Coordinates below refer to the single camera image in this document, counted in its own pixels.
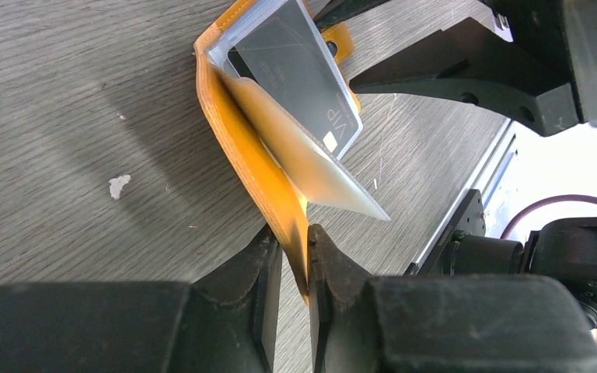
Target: orange wallet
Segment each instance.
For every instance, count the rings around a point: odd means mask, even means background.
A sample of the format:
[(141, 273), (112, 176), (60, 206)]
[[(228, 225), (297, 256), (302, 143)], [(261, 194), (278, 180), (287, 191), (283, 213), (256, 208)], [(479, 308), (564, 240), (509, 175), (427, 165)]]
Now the orange wallet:
[[(285, 251), (307, 303), (309, 223), (305, 209), (308, 201), (268, 154), (249, 118), (206, 55), (223, 32), (254, 3), (255, 0), (235, 2), (196, 40), (197, 96), (218, 143)], [(353, 51), (353, 41), (342, 23), (324, 31), (322, 37), (337, 45), (334, 58), (338, 64)]]

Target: wire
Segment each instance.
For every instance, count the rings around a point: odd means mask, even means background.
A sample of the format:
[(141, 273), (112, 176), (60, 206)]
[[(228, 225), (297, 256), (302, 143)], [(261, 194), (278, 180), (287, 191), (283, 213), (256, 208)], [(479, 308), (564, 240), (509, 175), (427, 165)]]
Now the wire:
[(529, 215), (534, 210), (537, 210), (549, 204), (556, 204), (558, 202), (586, 202), (588, 204), (597, 205), (597, 197), (585, 196), (583, 194), (564, 194), (561, 196), (548, 197), (542, 200), (538, 200), (537, 202), (530, 204), (528, 207), (522, 209), (521, 212), (514, 216), (514, 218), (510, 220), (509, 224), (507, 224), (507, 228), (504, 229), (500, 238), (507, 239), (511, 234), (511, 231), (513, 231), (514, 228), (516, 228), (516, 225), (518, 225), (519, 222), (525, 216)]

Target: purple cable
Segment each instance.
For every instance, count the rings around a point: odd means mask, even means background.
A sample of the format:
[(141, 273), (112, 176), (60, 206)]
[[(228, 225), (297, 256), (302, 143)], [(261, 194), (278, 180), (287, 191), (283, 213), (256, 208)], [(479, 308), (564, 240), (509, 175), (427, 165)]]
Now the purple cable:
[(501, 239), (507, 239), (511, 231), (516, 228), (516, 225), (528, 214), (533, 212), (536, 209), (539, 209), (543, 206), (547, 206), (549, 204), (556, 204), (557, 202), (586, 202), (588, 204), (596, 204), (597, 205), (597, 197), (592, 196), (585, 196), (583, 194), (564, 194), (561, 196), (554, 196), (544, 198), (542, 200), (538, 200), (537, 202), (530, 204), (528, 207), (524, 208), (519, 212), (514, 218), (507, 224), (507, 228), (504, 229), (502, 235), (500, 236)]

